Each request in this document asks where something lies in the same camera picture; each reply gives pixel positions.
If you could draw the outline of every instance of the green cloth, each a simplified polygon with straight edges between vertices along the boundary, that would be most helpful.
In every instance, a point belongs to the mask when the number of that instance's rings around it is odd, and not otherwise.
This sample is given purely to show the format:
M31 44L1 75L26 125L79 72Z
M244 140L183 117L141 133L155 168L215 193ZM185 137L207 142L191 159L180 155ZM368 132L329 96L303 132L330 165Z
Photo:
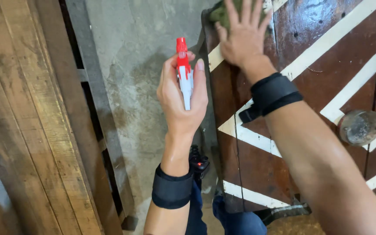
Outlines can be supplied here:
M255 6L255 2L256 0L253 0L252 1L252 8L254 8ZM239 17L240 15L242 14L242 3L243 3L243 0L233 0L233 3L234 3L234 6L239 14ZM215 4L214 6L215 10L213 10L210 14L210 21L211 22L217 22L219 21L220 24L225 27L227 30L230 29L230 22L228 20L228 14L227 14L227 9L226 9L226 5L224 4L223 1L220 1L218 3ZM264 11L261 11L261 21L265 18L265 13Z

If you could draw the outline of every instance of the spray bottle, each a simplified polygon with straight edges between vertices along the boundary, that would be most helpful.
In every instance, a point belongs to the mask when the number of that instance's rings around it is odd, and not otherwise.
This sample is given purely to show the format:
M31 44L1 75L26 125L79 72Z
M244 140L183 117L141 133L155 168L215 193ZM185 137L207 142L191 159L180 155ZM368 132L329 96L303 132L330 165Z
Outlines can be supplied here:
M176 60L178 65L176 69L178 70L179 86L184 98L185 110L190 110L190 99L192 90L194 89L194 71L189 65L187 51L188 49L187 44L185 43L185 38L177 38L176 52L178 53L178 58Z

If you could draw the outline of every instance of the black wrist strap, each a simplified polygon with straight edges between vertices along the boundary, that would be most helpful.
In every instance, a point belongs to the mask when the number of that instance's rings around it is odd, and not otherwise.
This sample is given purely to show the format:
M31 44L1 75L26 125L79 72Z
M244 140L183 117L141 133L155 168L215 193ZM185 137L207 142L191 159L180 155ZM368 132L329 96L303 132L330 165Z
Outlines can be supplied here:
M165 209L178 209L188 204L191 198L193 171L181 177L165 174L159 166L153 180L152 201Z
M280 73L274 73L258 81L250 90L253 104L249 109L239 113L243 123L251 122L259 116L265 116L280 107L303 99L294 83Z

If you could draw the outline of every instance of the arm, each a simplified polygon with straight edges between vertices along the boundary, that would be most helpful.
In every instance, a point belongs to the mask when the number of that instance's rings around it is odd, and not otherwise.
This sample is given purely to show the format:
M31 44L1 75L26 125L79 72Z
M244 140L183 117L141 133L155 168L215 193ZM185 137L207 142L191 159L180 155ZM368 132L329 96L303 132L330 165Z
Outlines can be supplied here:
M192 52L188 52L187 55L190 61L195 58ZM172 56L164 63L157 96L168 124L160 168L169 176L179 177L186 175L189 171L188 155L192 139L206 114L208 96L204 61L199 59L194 69L191 110L185 110L182 93L176 79L176 58L177 55ZM144 225L144 234L185 234L189 206L190 203L179 209L168 210L156 206L151 201Z
M268 18L258 27L260 5L251 15L250 0L243 0L239 22L231 0L225 2L231 32L228 38L226 30L216 25L222 55L241 67L254 84L276 72L263 55ZM323 229L328 234L376 234L376 196L349 153L318 115L300 101L273 111L265 120L301 194Z

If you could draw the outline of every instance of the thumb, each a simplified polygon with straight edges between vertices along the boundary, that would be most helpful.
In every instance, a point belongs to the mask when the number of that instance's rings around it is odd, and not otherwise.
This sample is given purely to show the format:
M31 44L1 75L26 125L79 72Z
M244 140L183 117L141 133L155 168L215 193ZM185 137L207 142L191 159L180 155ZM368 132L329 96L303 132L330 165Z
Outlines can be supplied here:
M191 106L193 108L199 108L207 106L207 83L204 61L199 59L194 68L194 91L191 97Z

